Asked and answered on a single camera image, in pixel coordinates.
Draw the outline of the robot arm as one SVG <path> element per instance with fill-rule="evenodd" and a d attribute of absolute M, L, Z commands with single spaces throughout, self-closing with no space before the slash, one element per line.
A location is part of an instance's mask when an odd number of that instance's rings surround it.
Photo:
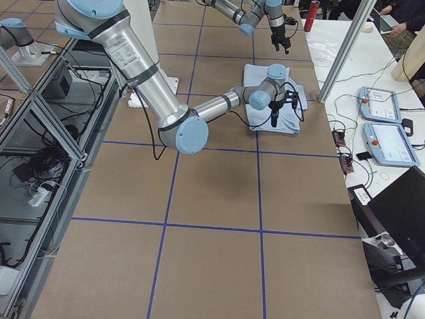
<path fill-rule="evenodd" d="M 251 35 L 260 21 L 266 17 L 272 32 L 271 42 L 276 51 L 279 51 L 282 46 L 285 54 L 290 53 L 291 37 L 286 36 L 286 25 L 298 25 L 298 22 L 284 13 L 282 1 L 252 1 L 250 12 L 246 12 L 241 5 L 237 7 L 232 1 L 206 0 L 196 1 L 196 3 L 212 7 L 222 13 L 237 24 L 245 35 Z"/>
<path fill-rule="evenodd" d="M 183 154 L 195 154 L 207 143 L 208 122 L 241 104 L 256 110 L 270 108 L 277 123 L 279 109 L 298 105 L 298 94 L 288 89 L 285 69 L 273 64 L 258 86 L 237 86 L 195 108 L 180 103 L 131 27 L 123 1 L 56 1 L 56 30 L 66 36 L 103 46 L 128 86 L 157 117 L 161 142 Z"/>

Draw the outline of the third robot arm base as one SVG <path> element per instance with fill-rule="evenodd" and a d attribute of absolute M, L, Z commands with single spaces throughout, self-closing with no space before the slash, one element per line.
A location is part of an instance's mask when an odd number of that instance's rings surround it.
<path fill-rule="evenodd" d="M 11 58 L 17 66 L 42 66 L 56 48 L 36 42 L 24 22 L 18 18 L 1 20 L 1 47 L 5 50 L 18 48 Z"/>

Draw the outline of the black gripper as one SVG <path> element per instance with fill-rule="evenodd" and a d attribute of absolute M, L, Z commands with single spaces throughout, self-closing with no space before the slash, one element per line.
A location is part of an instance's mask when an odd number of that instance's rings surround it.
<path fill-rule="evenodd" d="M 290 53 L 291 42 L 290 38 L 286 36 L 285 28 L 271 28 L 271 41 L 275 46 L 275 50 L 278 52 L 280 50 L 280 45 L 284 47 L 285 54 Z"/>
<path fill-rule="evenodd" d="M 284 104 L 290 103 L 293 111 L 296 110 L 299 101 L 299 94 L 296 91 L 284 91 L 269 103 L 269 108 L 272 110 L 271 125 L 276 128 L 278 125 L 279 110 Z"/>

